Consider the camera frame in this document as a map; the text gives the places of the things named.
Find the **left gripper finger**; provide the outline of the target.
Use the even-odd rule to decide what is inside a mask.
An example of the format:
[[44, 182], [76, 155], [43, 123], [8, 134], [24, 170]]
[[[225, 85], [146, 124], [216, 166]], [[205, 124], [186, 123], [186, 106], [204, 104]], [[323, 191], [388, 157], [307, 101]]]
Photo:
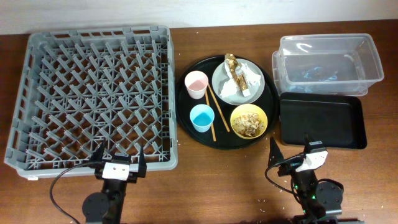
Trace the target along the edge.
[[138, 163], [138, 170], [137, 170], [137, 177], [145, 178], [147, 172], [147, 164], [144, 156], [143, 148], [140, 149], [139, 152], [139, 163]]
[[89, 166], [90, 168], [96, 168], [98, 165], [101, 165], [103, 163], [103, 153], [104, 153], [104, 148], [105, 148], [105, 140], [101, 142], [101, 144], [94, 150], [93, 154], [90, 157], [89, 160]]

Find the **food scraps with rice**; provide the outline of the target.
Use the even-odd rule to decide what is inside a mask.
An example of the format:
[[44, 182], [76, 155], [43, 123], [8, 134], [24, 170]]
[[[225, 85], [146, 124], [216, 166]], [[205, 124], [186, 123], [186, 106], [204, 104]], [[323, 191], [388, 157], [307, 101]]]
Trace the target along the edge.
[[240, 136], [254, 138], [265, 130], [265, 125], [257, 113], [247, 112], [234, 119], [233, 129]]

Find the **yellow bowl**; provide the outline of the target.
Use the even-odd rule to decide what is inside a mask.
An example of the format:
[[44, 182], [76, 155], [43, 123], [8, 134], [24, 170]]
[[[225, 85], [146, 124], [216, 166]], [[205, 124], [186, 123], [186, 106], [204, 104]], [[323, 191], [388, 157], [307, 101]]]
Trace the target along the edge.
[[[240, 136], [234, 129], [233, 129], [233, 121], [234, 119], [243, 114], [243, 113], [247, 113], [247, 112], [252, 112], [252, 113], [257, 113], [260, 117], [261, 120], [263, 120], [264, 125], [265, 125], [265, 130], [258, 136], [254, 137], [254, 138], [247, 138], [244, 136]], [[233, 112], [231, 113], [231, 117], [230, 117], [230, 124], [232, 126], [232, 129], [234, 131], [234, 133], [239, 136], [242, 139], [255, 139], [258, 138], [259, 136], [263, 135], [268, 127], [268, 118], [267, 115], [265, 114], [265, 112], [263, 111], [263, 109], [261, 109], [259, 106], [256, 106], [254, 104], [243, 104], [240, 105], [238, 107], [236, 107]]]

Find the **blue cup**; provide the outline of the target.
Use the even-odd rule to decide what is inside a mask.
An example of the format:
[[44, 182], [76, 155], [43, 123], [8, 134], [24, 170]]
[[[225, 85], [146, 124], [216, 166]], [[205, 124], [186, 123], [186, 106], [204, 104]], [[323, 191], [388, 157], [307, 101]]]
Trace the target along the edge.
[[211, 128], [215, 113], [210, 106], [199, 104], [191, 109], [189, 117], [194, 129], [199, 133], [205, 133]]

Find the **white napkin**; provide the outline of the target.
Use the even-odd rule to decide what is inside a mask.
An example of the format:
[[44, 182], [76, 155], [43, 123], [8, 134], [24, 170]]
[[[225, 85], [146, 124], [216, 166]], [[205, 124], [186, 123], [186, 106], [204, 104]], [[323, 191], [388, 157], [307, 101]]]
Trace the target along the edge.
[[[249, 69], [245, 63], [240, 63], [240, 64], [242, 66], [242, 70], [244, 72], [244, 76], [245, 76], [247, 84], [255, 85], [259, 81], [260, 76], [256, 75], [251, 69]], [[237, 90], [239, 90], [237, 84], [235, 84], [234, 80], [231, 78], [231, 75], [230, 74], [227, 74], [227, 75], [229, 77], [229, 80], [223, 86], [223, 89], [221, 92], [222, 97], [233, 95], [237, 92]]]

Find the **gold snack wrapper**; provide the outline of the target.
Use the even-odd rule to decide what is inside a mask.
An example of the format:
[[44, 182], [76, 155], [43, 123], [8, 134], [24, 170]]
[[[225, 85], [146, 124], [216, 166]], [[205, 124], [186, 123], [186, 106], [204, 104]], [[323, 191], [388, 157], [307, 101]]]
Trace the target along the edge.
[[234, 80], [235, 84], [237, 84], [243, 96], [248, 97], [250, 95], [249, 87], [246, 82], [242, 66], [237, 61], [236, 57], [233, 54], [226, 54], [224, 56], [224, 65], [227, 74], [231, 75], [231, 78]]

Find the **pink cup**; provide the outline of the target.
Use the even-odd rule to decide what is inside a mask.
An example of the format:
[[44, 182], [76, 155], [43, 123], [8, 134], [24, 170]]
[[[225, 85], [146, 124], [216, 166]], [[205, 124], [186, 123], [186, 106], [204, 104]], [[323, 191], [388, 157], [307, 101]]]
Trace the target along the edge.
[[189, 96], [198, 100], [205, 95], [208, 86], [208, 77], [204, 72], [195, 70], [186, 75], [184, 84]]

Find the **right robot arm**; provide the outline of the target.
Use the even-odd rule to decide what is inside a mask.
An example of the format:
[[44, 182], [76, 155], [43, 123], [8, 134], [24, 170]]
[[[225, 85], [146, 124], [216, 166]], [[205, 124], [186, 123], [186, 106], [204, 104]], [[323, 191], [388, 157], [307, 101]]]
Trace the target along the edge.
[[[331, 179], [318, 179], [315, 170], [326, 161], [328, 151], [321, 141], [304, 135], [303, 152], [284, 158], [275, 139], [270, 139], [266, 179], [282, 191], [290, 193], [301, 205], [303, 215], [293, 217], [294, 223], [338, 223], [337, 216], [342, 214], [344, 187]], [[290, 189], [280, 186], [268, 176], [268, 172], [277, 168], [277, 175], [290, 176]]]

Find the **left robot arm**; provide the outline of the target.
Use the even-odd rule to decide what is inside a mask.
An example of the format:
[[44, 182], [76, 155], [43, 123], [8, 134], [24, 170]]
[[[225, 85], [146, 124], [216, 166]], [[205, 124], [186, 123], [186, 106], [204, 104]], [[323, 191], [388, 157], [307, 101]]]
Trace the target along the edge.
[[115, 153], [106, 160], [104, 150], [105, 143], [102, 142], [89, 160], [89, 167], [95, 170], [95, 177], [103, 182], [103, 186], [100, 192], [90, 194], [83, 202], [82, 212], [87, 223], [120, 223], [127, 185], [135, 184], [147, 172], [142, 149], [139, 149], [136, 172], [130, 170], [131, 155]]

